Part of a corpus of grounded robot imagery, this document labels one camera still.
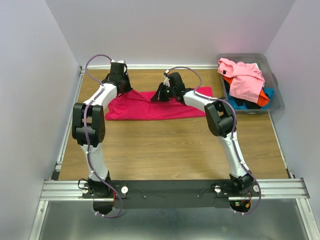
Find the magenta t-shirt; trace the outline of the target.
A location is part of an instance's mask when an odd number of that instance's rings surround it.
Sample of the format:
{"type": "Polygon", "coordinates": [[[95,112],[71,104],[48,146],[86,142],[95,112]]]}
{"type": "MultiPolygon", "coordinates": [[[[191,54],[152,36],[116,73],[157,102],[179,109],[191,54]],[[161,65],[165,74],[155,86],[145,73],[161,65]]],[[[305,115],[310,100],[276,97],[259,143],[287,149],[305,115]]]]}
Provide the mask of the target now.
{"type": "Polygon", "coordinates": [[[108,121],[157,121],[205,116],[203,111],[183,105],[175,99],[168,102],[151,101],[154,94],[154,91],[132,90],[116,97],[109,103],[105,119],[108,121]]]}

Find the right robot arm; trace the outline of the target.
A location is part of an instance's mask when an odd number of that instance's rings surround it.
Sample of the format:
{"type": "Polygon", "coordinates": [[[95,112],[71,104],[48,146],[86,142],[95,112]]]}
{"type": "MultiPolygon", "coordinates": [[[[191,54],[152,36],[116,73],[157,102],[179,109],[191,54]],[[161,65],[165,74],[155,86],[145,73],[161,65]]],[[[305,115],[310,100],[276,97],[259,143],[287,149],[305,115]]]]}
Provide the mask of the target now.
{"type": "Polygon", "coordinates": [[[210,132],[219,139],[224,149],[233,191],[245,193],[255,183],[255,179],[238,143],[235,110],[224,98],[209,97],[193,88],[186,88],[178,72],[170,73],[167,70],[163,75],[164,81],[159,84],[151,101],[169,102],[175,99],[180,104],[204,112],[210,132]]]}

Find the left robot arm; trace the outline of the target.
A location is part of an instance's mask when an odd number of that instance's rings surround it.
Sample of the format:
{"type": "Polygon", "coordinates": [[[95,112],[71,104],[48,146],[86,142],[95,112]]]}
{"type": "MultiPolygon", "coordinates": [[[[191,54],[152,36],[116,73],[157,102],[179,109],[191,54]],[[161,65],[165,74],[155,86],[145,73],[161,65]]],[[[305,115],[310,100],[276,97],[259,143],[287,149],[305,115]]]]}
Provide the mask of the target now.
{"type": "Polygon", "coordinates": [[[73,105],[71,134],[85,154],[89,175],[83,189],[89,194],[104,198],[114,192],[108,186],[110,174],[102,149],[106,135],[105,110],[119,95],[131,90],[126,63],[112,60],[110,72],[99,83],[98,90],[85,102],[73,105]]]}

